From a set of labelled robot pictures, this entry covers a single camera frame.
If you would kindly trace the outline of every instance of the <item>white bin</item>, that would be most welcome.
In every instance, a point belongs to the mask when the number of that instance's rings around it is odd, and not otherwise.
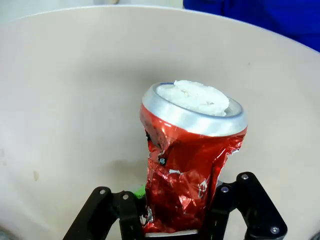
[[[90,7],[0,27],[0,226],[61,240],[97,186],[146,180],[139,120],[157,82],[214,86],[246,109],[248,132],[221,179],[253,172],[288,226],[320,222],[320,55],[278,34],[178,9]],[[241,240],[232,214],[225,239]],[[119,239],[118,226],[110,233]]]

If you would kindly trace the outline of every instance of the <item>blue object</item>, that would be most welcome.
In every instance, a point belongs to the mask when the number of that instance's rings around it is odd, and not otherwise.
[[[320,52],[320,0],[183,0],[183,5],[271,30]]]

